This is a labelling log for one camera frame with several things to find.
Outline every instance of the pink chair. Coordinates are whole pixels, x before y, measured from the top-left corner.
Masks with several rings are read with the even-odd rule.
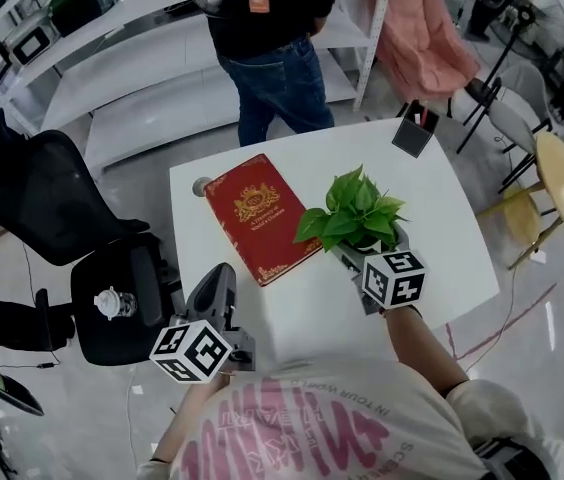
[[[369,0],[374,7],[375,0]],[[376,53],[391,84],[406,101],[449,100],[480,65],[466,51],[444,0],[389,0]]]

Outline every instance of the tiled floor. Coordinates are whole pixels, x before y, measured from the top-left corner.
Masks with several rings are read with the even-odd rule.
[[[498,49],[480,47],[483,57],[497,57]],[[393,117],[400,102],[382,76],[375,72],[362,111],[352,113],[349,104],[333,106],[338,125],[368,117]],[[471,109],[471,100],[458,93],[454,100],[457,119]],[[462,155],[455,148],[465,130],[461,124],[444,121],[438,139],[448,153],[473,208],[481,210],[497,199],[501,179],[510,169],[501,154],[502,143],[488,122],[480,125]],[[272,136],[289,130],[274,123]],[[162,239],[163,256],[177,265],[168,185],[168,169],[174,165],[237,146],[236,127],[228,126],[178,141],[148,152],[105,171],[99,188],[121,218],[138,218],[151,224]],[[513,152],[513,162],[519,153]],[[533,174],[525,176],[531,183]],[[538,205],[548,208],[538,197]],[[501,216],[481,223],[499,278],[501,293],[475,308],[448,328],[436,329],[438,338],[451,350],[449,330],[458,357],[497,336],[511,308],[513,275],[506,266],[520,253]],[[545,265],[527,262],[515,274],[514,303],[509,321],[497,345],[474,366],[470,374],[500,382],[519,394],[544,425],[564,439],[564,227],[547,242]],[[47,288],[51,304],[70,300],[71,266],[52,267],[29,249],[34,290]],[[551,287],[538,304],[534,303]],[[29,278],[22,243],[12,235],[0,239],[0,299],[31,303]],[[468,354],[461,363],[468,367],[496,342]],[[0,365],[36,365],[50,360],[45,353],[0,349]],[[45,409],[43,418],[26,415],[0,402],[0,428],[7,450],[23,478],[121,479],[133,476],[134,459],[151,454],[176,407],[183,389],[150,363],[103,368],[88,364],[77,340],[57,352],[62,364],[50,370],[5,369],[26,385]],[[132,386],[141,385],[143,394]]]

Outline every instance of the red book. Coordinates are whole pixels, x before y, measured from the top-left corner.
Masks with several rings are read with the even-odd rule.
[[[294,244],[304,206],[266,155],[258,155],[204,187],[229,240],[260,286],[322,248],[319,238]]]

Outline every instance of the green plant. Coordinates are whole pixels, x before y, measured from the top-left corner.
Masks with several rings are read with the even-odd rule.
[[[298,225],[294,242],[304,242],[318,237],[325,251],[346,240],[355,246],[365,238],[379,239],[389,248],[397,244],[395,221],[404,220],[398,211],[403,201],[380,194],[367,176],[362,176],[362,166],[355,171],[336,176],[326,194],[326,206],[308,209]]]

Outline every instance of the white table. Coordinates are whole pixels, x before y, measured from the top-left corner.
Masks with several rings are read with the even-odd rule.
[[[430,273],[418,308],[431,328],[443,325],[499,292],[480,229],[442,148],[432,138],[418,159],[391,144],[399,119],[344,126],[227,151],[173,167],[173,225],[184,286],[189,293],[215,265],[237,274],[236,323],[255,339],[258,369],[319,355],[386,356],[384,322],[365,317],[353,284],[332,254],[319,252],[260,288],[218,224],[206,199],[192,192],[200,177],[215,178],[265,153],[307,207],[325,207],[335,175],[364,164],[380,191],[407,202],[401,225]]]

